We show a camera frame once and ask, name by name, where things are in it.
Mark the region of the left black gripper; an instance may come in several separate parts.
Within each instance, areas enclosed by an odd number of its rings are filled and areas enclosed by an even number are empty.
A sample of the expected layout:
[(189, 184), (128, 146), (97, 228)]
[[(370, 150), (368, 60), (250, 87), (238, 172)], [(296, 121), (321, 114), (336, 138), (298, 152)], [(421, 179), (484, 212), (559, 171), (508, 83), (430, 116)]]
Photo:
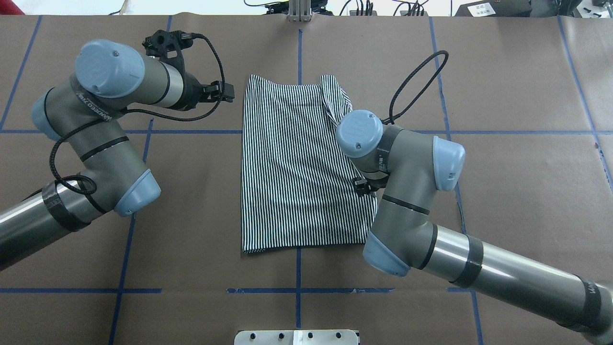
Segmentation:
[(202, 84), (190, 73), (185, 74), (183, 81), (184, 90), (180, 98), (180, 111), (194, 109), (199, 103), (233, 103), (236, 98), (234, 85), (225, 81)]

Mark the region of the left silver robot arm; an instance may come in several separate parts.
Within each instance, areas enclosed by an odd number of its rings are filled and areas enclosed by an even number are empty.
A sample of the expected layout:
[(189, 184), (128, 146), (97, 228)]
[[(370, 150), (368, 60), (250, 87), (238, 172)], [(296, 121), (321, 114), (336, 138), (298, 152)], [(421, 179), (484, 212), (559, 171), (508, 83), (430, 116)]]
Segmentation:
[(53, 181), (1, 214), (1, 268), (89, 226), (108, 212), (125, 217), (155, 201), (161, 189), (118, 119), (144, 104), (185, 112), (199, 103), (231, 103), (234, 87), (210, 39), (159, 30), (144, 53), (106, 39), (86, 43), (69, 79), (50, 88), (31, 111), (35, 126), (54, 144)]

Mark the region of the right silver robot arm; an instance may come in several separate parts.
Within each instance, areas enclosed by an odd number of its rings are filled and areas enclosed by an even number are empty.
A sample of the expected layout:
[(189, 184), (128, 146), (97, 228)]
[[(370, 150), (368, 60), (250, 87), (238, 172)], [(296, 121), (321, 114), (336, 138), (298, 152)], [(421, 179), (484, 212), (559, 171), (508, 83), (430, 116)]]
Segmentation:
[(363, 257), (379, 271), (404, 277), (412, 268), (482, 293), (582, 334), (612, 343), (612, 283), (595, 282), (499, 248), (431, 221), (438, 191), (453, 191), (465, 162), (462, 145), (384, 124), (351, 111), (335, 138), (362, 177), (358, 195), (383, 189)]

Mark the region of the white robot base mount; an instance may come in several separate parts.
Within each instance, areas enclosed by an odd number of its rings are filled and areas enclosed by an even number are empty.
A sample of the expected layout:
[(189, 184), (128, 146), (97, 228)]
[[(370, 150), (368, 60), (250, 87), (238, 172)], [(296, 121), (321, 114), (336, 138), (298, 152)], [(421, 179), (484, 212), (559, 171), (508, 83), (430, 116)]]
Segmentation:
[(359, 345), (359, 331), (350, 329), (243, 330), (235, 345)]

